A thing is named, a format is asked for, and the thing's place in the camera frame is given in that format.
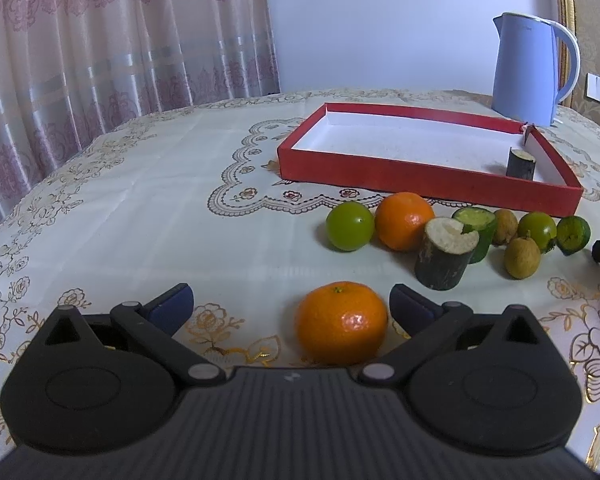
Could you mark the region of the dark green cucumber end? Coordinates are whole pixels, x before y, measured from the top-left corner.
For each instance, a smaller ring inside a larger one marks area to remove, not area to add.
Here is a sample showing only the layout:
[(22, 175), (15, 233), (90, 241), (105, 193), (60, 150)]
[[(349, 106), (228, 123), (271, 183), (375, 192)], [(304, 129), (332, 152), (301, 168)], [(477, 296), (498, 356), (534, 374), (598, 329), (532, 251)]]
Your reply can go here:
[(569, 216), (559, 220), (556, 244), (565, 256), (580, 252), (591, 238), (588, 222), (580, 216)]

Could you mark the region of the green round plum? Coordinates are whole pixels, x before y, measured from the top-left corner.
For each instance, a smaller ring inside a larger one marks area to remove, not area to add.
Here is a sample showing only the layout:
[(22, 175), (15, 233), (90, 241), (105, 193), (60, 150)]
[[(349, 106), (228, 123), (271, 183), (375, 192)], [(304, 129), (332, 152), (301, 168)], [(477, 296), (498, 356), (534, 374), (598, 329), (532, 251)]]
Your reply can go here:
[(357, 202), (345, 202), (335, 207), (327, 216), (328, 240), (343, 252), (354, 252), (368, 244), (375, 231), (373, 214)]
[(517, 236), (531, 238), (538, 245), (540, 252), (546, 254), (556, 245), (557, 226), (549, 214), (532, 211), (519, 220)]

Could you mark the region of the brown longan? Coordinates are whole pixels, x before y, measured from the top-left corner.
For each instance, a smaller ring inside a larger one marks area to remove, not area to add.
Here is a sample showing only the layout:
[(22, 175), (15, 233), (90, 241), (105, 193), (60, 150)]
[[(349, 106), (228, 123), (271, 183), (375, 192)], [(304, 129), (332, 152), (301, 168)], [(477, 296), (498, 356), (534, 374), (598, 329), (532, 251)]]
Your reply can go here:
[(516, 280), (530, 278), (538, 270), (540, 261), (541, 251), (530, 231), (513, 238), (504, 252), (505, 270)]
[(494, 212), (496, 229), (492, 238), (493, 246), (507, 245), (517, 236), (518, 219), (509, 209), (498, 209)]

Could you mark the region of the orange mandarin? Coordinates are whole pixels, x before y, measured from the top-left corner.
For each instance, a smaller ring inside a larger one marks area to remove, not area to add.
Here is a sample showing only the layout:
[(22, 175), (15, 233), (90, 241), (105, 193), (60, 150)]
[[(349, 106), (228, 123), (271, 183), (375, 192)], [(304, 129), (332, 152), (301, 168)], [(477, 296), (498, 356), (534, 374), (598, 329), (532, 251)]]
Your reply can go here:
[(376, 234), (395, 252), (414, 252), (422, 244), (426, 224), (436, 214), (422, 196), (399, 192), (385, 197), (375, 212)]
[(348, 366), (373, 359), (389, 321), (385, 301), (355, 282), (335, 282), (309, 292), (298, 305), (294, 334), (314, 363)]

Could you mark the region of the green cucumber cylinder piece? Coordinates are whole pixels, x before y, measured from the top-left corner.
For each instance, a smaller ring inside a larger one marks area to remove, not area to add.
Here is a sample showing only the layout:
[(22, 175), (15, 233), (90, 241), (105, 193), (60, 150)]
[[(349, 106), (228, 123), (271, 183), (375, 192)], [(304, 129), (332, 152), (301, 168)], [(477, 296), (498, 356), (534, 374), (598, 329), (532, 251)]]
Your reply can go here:
[(452, 218), (463, 223), (463, 232), (477, 232), (479, 241), (469, 260), (470, 264), (478, 263), (486, 258), (491, 246), (498, 220), (494, 212), (480, 207), (464, 207), (457, 209)]

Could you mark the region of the cream embroidered tablecloth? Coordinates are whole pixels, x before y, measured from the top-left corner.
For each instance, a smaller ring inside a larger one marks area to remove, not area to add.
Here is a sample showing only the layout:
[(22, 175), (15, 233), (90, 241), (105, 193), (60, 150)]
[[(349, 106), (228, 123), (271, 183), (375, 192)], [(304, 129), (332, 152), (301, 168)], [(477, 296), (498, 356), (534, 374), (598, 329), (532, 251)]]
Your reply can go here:
[[(526, 304), (580, 382), (584, 401), (570, 448), (600, 472), (600, 266), (590, 252), (543, 256), (511, 280), (500, 248), (468, 266), (449, 292), (420, 286), (413, 254), (373, 240), (337, 252), (324, 232), (347, 200), (375, 208), (362, 188), (279, 177), (277, 148), (326, 102), (362, 102), (500, 117), (491, 99), (460, 90), (327, 90), (238, 99), (151, 114), (96, 139), (35, 188), (0, 223), (0, 391), (58, 304), (106, 312), (178, 283), (194, 291), (176, 339), (229, 372), (234, 366), (309, 367), (294, 338), (299, 301), (350, 281), (388, 297), (408, 284), (434, 301), (474, 311)], [(577, 214), (600, 240), (600, 126), (561, 107), (541, 129), (583, 186)], [(0, 459), (14, 447), (0, 410)]]

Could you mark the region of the red shallow box tray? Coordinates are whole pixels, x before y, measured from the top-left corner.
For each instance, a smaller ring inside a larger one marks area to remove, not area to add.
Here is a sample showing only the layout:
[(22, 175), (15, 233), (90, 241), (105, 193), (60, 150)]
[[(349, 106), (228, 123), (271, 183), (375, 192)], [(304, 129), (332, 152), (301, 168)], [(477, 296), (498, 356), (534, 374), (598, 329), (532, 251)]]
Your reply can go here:
[[(506, 176), (508, 153), (536, 159), (532, 181)], [(286, 180), (413, 192), (477, 205), (574, 214), (580, 181), (535, 126), (501, 117), (372, 103), (321, 105), (277, 149)]]

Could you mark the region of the blue electric kettle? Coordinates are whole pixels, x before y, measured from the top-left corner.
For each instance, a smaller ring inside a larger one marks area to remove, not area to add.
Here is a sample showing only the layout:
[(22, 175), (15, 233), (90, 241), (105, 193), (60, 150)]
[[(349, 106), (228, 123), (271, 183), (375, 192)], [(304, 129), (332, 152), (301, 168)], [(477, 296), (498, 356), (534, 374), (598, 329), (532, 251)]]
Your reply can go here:
[(493, 23), (500, 45), (492, 108), (518, 122), (550, 126), (558, 104), (577, 84), (577, 37), (566, 26), (534, 15), (505, 12)]

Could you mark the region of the pink floral curtain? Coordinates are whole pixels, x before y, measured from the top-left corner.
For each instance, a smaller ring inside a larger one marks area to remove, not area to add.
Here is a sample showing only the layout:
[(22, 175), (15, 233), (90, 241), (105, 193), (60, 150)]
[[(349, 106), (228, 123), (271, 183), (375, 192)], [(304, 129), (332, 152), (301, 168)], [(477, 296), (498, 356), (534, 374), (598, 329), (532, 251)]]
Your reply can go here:
[(0, 222), (132, 118), (278, 89), (266, 0), (0, 0)]

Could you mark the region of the gold mirror frame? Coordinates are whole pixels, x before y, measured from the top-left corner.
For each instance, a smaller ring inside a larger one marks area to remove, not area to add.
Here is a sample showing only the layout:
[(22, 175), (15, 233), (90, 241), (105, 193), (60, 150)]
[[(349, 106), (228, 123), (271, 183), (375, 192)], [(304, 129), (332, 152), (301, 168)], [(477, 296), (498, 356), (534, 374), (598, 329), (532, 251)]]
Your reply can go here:
[[(576, 32), (576, 2), (574, 0), (557, 0), (557, 21), (566, 26), (570, 32)], [(559, 82), (563, 84), (568, 80), (571, 62), (568, 49), (561, 44), (559, 47)]]

